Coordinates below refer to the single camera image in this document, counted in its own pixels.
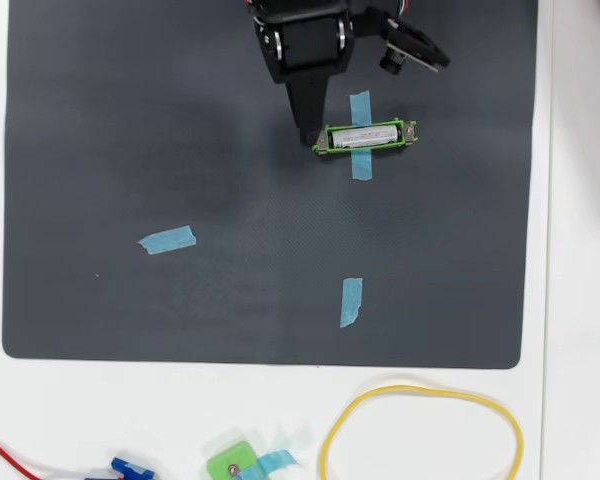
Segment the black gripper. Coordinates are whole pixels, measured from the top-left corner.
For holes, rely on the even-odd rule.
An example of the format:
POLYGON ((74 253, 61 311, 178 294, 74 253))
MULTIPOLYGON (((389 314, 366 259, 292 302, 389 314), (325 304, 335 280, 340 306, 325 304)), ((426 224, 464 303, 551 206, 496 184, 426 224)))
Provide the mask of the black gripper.
POLYGON ((355 44, 349 3, 254 1, 252 19, 271 77, 287 83, 300 141, 314 145, 324 125, 329 78, 295 79, 331 76, 346 69, 355 44))

